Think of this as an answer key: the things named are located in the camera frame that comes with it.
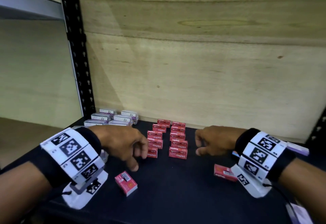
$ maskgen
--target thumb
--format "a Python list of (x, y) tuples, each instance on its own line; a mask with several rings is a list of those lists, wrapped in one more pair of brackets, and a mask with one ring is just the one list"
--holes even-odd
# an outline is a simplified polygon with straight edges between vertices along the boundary
[(196, 154), (197, 154), (198, 156), (202, 156), (202, 155), (206, 155), (206, 154), (208, 154), (207, 147), (197, 148), (197, 150), (196, 150)]
[(131, 171), (137, 171), (139, 168), (139, 165), (137, 163), (137, 161), (135, 160), (134, 157), (129, 157), (126, 161), (127, 167), (131, 170)]

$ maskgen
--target black and white square marker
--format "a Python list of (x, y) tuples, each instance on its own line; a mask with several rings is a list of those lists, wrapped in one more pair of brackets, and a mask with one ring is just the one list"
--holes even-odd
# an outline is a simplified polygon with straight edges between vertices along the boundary
[(239, 174), (237, 176), (237, 178), (239, 179), (239, 181), (243, 184), (243, 186), (246, 186), (249, 184), (249, 181), (242, 175), (242, 174)]
[(53, 138), (51, 140), (51, 142), (55, 145), (58, 145), (60, 143), (62, 143), (63, 141), (67, 140), (70, 136), (67, 135), (66, 133), (62, 133), (60, 135), (58, 135), (57, 137)]
[(281, 140), (279, 140), (279, 139), (277, 139), (277, 138), (275, 138), (275, 137), (273, 137), (271, 135), (266, 135), (266, 138), (272, 140), (275, 143), (280, 143), (281, 142)]
[(268, 151), (272, 151), (273, 148), (275, 148), (276, 143), (267, 140), (266, 138), (262, 138), (258, 143), (258, 145), (262, 146), (264, 149), (268, 150)]
[(84, 178), (89, 178), (91, 177), (95, 172), (97, 172), (98, 168), (97, 166), (93, 163), (91, 164), (88, 168), (86, 168), (82, 173), (81, 175), (84, 177)]
[(87, 187), (86, 192), (93, 195), (96, 190), (100, 187), (101, 183), (97, 180), (93, 181), (93, 183)]
[(250, 163), (249, 161), (246, 161), (244, 163), (244, 169), (247, 169), (249, 172), (251, 172), (254, 175), (256, 175), (259, 170), (259, 168), (256, 165)]
[(86, 165), (87, 163), (89, 163), (90, 161), (91, 161), (91, 159), (89, 158), (89, 156), (84, 151), (81, 151), (78, 155), (76, 155), (75, 157), (73, 157), (70, 160), (71, 164), (73, 164), (73, 166), (78, 171), (80, 169), (82, 169), (83, 166)]
[(59, 148), (67, 157), (69, 157), (74, 154), (74, 152), (78, 151), (81, 147), (82, 146), (80, 146), (80, 144), (75, 139), (71, 139), (70, 141), (61, 145)]
[(257, 161), (259, 164), (263, 164), (266, 160), (268, 154), (259, 148), (254, 148), (251, 154), (249, 155), (250, 158)]

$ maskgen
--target shelf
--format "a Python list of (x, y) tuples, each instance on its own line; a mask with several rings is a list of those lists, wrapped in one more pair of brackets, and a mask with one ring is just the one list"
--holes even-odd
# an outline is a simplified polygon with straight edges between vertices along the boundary
[(0, 19), (64, 20), (64, 14), (52, 0), (0, 0)]

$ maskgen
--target fingernail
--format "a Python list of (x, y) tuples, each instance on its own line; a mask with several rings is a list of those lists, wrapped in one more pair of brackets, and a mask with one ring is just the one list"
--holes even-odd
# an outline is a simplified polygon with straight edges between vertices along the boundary
[(136, 166), (132, 169), (132, 171), (138, 171), (138, 169), (139, 169), (139, 166), (136, 165)]

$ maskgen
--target red box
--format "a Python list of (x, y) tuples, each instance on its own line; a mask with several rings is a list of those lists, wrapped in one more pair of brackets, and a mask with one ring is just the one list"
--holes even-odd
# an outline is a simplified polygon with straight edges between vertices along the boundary
[(157, 119), (157, 123), (164, 124), (167, 128), (169, 128), (171, 126), (171, 121), (170, 120)]
[(163, 148), (163, 140), (153, 139), (153, 138), (147, 138), (147, 140), (149, 141), (149, 143), (148, 143), (149, 147), (154, 147), (154, 148), (158, 148), (158, 149)]
[(131, 178), (131, 176), (129, 176), (126, 171), (116, 176), (115, 181), (126, 194), (126, 196), (129, 196), (138, 188), (136, 182)]
[(179, 159), (186, 159), (188, 154), (188, 150), (184, 148), (169, 148), (169, 157), (179, 158)]
[(171, 141), (171, 147), (187, 149), (188, 148), (188, 143), (179, 143), (179, 142)]
[(148, 147), (147, 157), (157, 158), (157, 151), (156, 147)]
[(172, 122), (172, 126), (181, 126), (181, 127), (185, 127), (185, 123)]
[(166, 133), (166, 126), (160, 123), (153, 123), (153, 131), (162, 131)]
[(163, 137), (162, 131), (157, 131), (157, 130), (148, 130), (147, 131), (147, 138), (162, 139), (162, 137)]
[(171, 132), (180, 132), (184, 133), (185, 132), (185, 127), (182, 126), (171, 126)]
[(238, 178), (234, 176), (230, 168), (220, 166), (218, 164), (214, 165), (214, 176), (218, 176), (234, 182), (238, 181)]
[(185, 133), (181, 133), (181, 132), (171, 132), (171, 133), (170, 133), (170, 141), (171, 141), (173, 138), (177, 138), (177, 139), (180, 139), (180, 140), (184, 140), (184, 139), (185, 139)]

